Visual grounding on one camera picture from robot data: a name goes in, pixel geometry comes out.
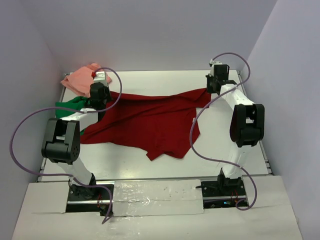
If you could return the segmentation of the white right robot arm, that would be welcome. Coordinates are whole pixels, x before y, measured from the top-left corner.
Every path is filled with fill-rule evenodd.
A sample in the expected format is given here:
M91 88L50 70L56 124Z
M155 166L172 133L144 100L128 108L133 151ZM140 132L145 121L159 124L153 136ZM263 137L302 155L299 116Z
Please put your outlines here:
M220 171L225 178L217 183L218 192L227 196L235 189L231 179L241 177L241 167L245 165L248 153L264 137L265 107L249 100L237 83L229 79L229 65L213 60L209 65L207 91L224 99L232 110L229 136L233 145L227 160L229 164Z

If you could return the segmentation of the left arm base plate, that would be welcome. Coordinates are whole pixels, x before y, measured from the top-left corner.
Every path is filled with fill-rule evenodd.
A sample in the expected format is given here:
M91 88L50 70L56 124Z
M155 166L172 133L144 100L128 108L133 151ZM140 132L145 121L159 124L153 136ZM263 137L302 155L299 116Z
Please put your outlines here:
M109 189L111 193L114 191L114 181L98 181L95 188L88 188L68 183L69 191L67 197L68 205L80 204L109 204L109 192L102 186Z

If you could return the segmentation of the red t-shirt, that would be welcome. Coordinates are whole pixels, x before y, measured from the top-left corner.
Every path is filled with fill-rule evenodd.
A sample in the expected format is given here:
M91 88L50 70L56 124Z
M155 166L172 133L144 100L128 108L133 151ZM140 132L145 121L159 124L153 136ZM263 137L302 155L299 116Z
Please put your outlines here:
M103 118L88 126L81 144L113 143L140 148L150 161L162 155L182 159L189 151L190 141L200 135L193 123L197 108L203 108L211 95L204 88L170 96L118 94L119 101Z

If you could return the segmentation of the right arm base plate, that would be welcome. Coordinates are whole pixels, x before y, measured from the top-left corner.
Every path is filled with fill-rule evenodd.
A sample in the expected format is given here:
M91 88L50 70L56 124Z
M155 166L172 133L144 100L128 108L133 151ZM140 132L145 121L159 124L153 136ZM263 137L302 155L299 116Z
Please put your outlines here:
M248 207L243 180L225 178L220 174L217 180L202 180L196 189L201 189L203 208Z

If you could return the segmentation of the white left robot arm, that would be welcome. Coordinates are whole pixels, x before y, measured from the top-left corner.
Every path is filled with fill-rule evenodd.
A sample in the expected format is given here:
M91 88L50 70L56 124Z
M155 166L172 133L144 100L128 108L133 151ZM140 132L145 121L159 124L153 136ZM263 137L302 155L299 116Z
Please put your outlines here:
M50 118L42 142L41 153L67 174L73 185L80 187L80 194L93 199L98 193L95 176L80 159L81 131L96 124L104 115L97 112L112 100L109 86L95 82L90 86L89 107L82 108L62 118Z

